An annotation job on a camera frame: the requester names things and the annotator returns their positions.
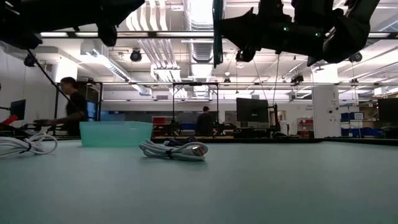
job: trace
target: man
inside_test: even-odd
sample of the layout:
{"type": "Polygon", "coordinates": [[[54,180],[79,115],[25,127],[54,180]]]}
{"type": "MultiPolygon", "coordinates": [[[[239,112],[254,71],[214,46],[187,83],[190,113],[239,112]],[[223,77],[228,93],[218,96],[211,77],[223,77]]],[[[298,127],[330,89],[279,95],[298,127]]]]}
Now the man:
{"type": "Polygon", "coordinates": [[[195,126],[196,136],[211,136],[213,134],[213,117],[209,110],[209,107],[203,107],[203,114],[199,115],[195,126]]]}
{"type": "Polygon", "coordinates": [[[69,136],[80,136],[80,121],[87,121],[87,101],[78,92],[78,84],[72,77],[61,79],[60,86],[62,91],[69,96],[66,111],[67,117],[59,119],[41,119],[36,123],[54,126],[63,124],[69,136]]]}

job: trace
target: teal plastic container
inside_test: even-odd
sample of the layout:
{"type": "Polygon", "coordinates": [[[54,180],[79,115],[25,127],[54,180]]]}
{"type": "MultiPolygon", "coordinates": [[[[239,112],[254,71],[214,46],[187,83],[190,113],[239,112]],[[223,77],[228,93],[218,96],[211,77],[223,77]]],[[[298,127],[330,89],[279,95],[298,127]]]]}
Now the teal plastic container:
{"type": "Polygon", "coordinates": [[[138,121],[81,122],[84,147],[136,147],[150,139],[152,123],[138,121]]]}

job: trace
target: ceiling duct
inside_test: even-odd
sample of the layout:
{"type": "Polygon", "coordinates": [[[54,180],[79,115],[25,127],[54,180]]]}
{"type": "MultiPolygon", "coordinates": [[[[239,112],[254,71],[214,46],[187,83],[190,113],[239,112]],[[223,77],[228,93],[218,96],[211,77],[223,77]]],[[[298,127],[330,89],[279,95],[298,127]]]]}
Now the ceiling duct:
{"type": "MultiPolygon", "coordinates": [[[[187,30],[213,31],[213,0],[184,0],[187,30]]],[[[191,73],[195,78],[210,78],[213,70],[213,44],[200,40],[190,43],[191,73]]],[[[206,96],[203,86],[196,86],[196,96],[206,96]]]]}
{"type": "MultiPolygon", "coordinates": [[[[87,62],[95,62],[104,65],[110,72],[125,82],[139,82],[139,80],[133,79],[129,72],[125,71],[125,69],[119,66],[115,61],[109,59],[108,53],[108,48],[105,45],[97,47],[92,40],[84,40],[81,43],[81,58],[87,59],[87,62]]],[[[152,96],[152,90],[150,88],[143,87],[142,85],[131,86],[142,96],[152,96]]]]}

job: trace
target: coiled cable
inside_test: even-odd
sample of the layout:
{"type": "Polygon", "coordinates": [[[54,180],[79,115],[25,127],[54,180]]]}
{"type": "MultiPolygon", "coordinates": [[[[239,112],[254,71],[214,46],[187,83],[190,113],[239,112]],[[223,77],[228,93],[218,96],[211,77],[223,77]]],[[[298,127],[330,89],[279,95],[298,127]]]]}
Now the coiled cable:
{"type": "Polygon", "coordinates": [[[48,135],[46,133],[37,133],[30,137],[29,139],[19,140],[16,138],[10,137],[0,137],[0,147],[7,147],[7,149],[2,149],[2,151],[6,151],[5,153],[0,154],[0,158],[4,158],[7,156],[12,156],[16,154],[22,154],[24,152],[32,152],[37,155],[44,155],[51,153],[57,149],[58,141],[54,136],[48,135]],[[44,139],[51,139],[54,141],[54,147],[50,150],[44,150],[42,141],[44,139]]]}
{"type": "Polygon", "coordinates": [[[206,144],[201,142],[190,142],[178,148],[167,148],[165,146],[156,145],[150,140],[139,145],[147,157],[169,158],[183,161],[204,161],[204,156],[208,152],[206,144]]]}

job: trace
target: computer monitor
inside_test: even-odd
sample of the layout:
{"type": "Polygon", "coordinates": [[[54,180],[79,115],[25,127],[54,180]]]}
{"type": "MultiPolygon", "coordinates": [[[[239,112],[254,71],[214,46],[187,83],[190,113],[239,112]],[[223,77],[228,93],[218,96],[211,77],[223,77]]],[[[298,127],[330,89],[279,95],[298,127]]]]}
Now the computer monitor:
{"type": "Polygon", "coordinates": [[[380,99],[377,100],[379,107],[379,119],[386,123],[398,122],[398,98],[380,99]]]}
{"type": "Polygon", "coordinates": [[[268,101],[246,98],[236,99],[237,120],[240,122],[263,122],[267,123],[268,101]]]}
{"type": "Polygon", "coordinates": [[[11,102],[10,115],[16,115],[18,121],[25,119],[26,100],[18,100],[11,102]]]}

